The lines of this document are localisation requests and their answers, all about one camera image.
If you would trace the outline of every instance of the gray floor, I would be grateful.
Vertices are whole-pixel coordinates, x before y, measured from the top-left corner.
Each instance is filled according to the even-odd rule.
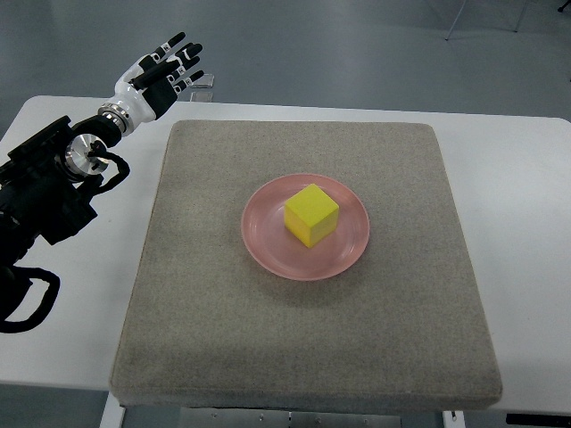
[[[461,0],[5,0],[0,136],[32,96],[111,96],[129,65],[181,30],[204,45],[214,102],[571,120],[571,6],[531,0],[514,33],[524,2],[468,2],[446,42]],[[102,395],[69,394],[3,386],[0,427],[97,426]],[[146,411],[126,426],[174,417]],[[467,415],[468,426],[503,418]]]

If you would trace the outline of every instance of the robotic hand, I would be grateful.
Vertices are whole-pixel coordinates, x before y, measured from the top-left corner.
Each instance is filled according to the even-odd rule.
[[[120,77],[115,96],[92,118],[69,127],[64,116],[8,153],[0,167],[0,333],[31,330],[46,319],[55,303],[60,279],[40,268],[15,267],[36,238],[50,244],[75,235],[97,213],[91,199],[123,181],[128,164],[107,149],[141,123],[157,120],[178,94],[203,75],[187,72],[203,47],[189,43],[163,60],[185,33],[140,58]],[[112,161],[118,173],[103,184],[102,173]],[[32,285],[49,284],[37,310],[23,321],[7,321]]]

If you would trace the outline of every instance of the pink plate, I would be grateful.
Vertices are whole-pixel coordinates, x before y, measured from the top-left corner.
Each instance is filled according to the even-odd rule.
[[[339,205],[337,229],[309,249],[284,226],[284,204],[305,186],[318,185]],[[292,174],[263,185],[246,204],[242,238],[258,263],[270,272],[298,281],[340,274],[365,251],[368,215],[355,193],[332,178]]]

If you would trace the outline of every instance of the white table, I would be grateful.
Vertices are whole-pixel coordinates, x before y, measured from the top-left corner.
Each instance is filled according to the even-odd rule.
[[[30,99],[0,143],[0,163],[54,119],[68,115],[73,124],[103,101]],[[19,263],[52,270],[62,287],[40,327],[0,336],[0,383],[107,390],[162,155],[181,119],[431,125],[500,365],[504,392],[493,408],[571,415],[571,124],[547,118],[176,103],[113,149],[128,161],[131,176],[95,197],[99,217],[54,247],[38,239]],[[28,310],[43,292],[35,288]]]

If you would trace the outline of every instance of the yellow cube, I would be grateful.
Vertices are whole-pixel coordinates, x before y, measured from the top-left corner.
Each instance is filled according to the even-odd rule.
[[[314,184],[285,201],[285,227],[308,248],[335,231],[338,218],[339,205]]]

